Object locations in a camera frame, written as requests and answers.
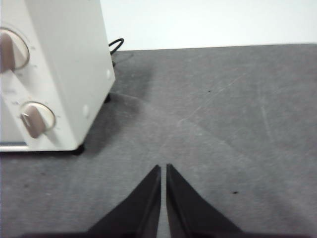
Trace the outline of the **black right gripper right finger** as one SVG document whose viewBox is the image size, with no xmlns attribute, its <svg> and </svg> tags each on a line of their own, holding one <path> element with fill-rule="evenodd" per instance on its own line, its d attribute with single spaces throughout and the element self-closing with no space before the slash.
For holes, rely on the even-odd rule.
<svg viewBox="0 0 317 238">
<path fill-rule="evenodd" d="M 166 165 L 166 207 L 173 238 L 249 238 L 206 202 L 172 165 Z"/>
</svg>

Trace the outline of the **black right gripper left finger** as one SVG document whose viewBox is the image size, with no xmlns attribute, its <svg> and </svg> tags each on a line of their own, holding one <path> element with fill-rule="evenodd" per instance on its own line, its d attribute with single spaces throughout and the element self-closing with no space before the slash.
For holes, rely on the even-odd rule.
<svg viewBox="0 0 317 238">
<path fill-rule="evenodd" d="M 161 167 L 156 165 L 134 190 L 88 229 L 97 238 L 155 238 L 161 206 Z"/>
</svg>

